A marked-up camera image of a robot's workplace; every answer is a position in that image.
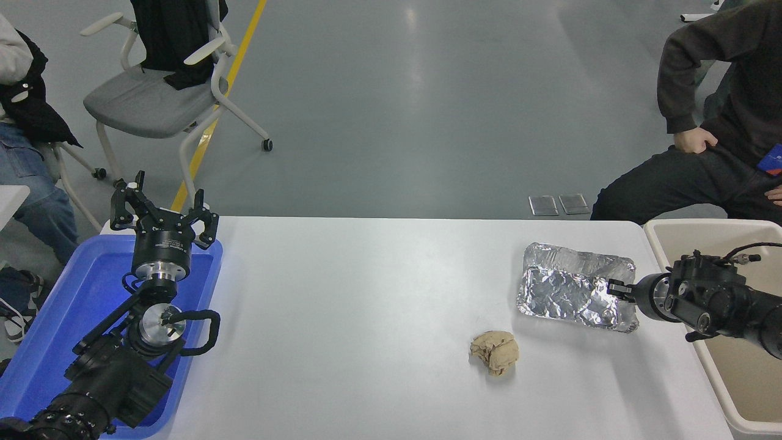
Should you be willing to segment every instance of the aluminum foil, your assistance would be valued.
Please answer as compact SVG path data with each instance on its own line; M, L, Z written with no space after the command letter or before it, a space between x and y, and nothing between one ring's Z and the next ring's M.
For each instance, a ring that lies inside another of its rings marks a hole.
M532 243L516 304L526 315L630 333L638 328L635 306L608 293L609 278L632 283L633 260Z

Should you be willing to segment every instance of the black sweatshirt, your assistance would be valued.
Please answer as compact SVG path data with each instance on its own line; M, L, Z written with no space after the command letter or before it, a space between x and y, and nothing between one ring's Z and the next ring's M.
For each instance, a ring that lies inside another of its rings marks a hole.
M756 0L680 28L662 50L657 82L668 133L695 128L701 60L735 63L730 97L701 127L752 167L782 143L782 0Z

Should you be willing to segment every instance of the yellow floor line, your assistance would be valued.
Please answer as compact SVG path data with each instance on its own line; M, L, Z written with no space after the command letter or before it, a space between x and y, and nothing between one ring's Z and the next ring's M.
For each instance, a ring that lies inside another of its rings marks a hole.
M249 26L247 27L247 32L245 32L244 38L242 38L242 44L239 45L239 50L236 53L234 63L231 65L231 69L228 71L228 91L225 93L226 96L231 93L231 87L233 86L234 80L236 79L236 74L239 72L239 68L242 65L245 53L247 53L249 42L253 39L255 28L258 26L260 14L264 13L264 6L266 6L266 0L259 0L258 6L255 8L253 18L250 20ZM198 142L198 147L195 149L195 153L193 154L193 158L190 160L190 176L194 179L196 178L198 169L201 166L201 160L206 153L206 148L209 147L209 142L212 140L212 133L214 133L214 128L217 126L217 122L219 120L220 119L217 119L217 121L212 123L212 125L204 130L203 135L201 135L201 139ZM183 181L179 186L179 191L177 192L177 196L174 198L174 202L171 204L171 210L181 212L187 198L188 190L185 188L185 182Z

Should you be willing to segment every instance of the id badge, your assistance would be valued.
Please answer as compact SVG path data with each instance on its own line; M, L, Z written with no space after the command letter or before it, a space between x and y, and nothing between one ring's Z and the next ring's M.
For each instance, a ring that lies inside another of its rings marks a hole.
M769 153L760 160L758 169L763 170L770 175L782 174L782 143L778 143Z

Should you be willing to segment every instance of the black pants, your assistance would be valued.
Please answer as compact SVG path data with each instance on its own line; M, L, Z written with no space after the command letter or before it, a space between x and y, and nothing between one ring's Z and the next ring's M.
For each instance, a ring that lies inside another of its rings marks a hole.
M770 220L782 225L782 207L763 195L782 185L717 145L700 154L673 146L630 170L603 189L592 220L630 220L639 225L694 204L714 204L729 218Z

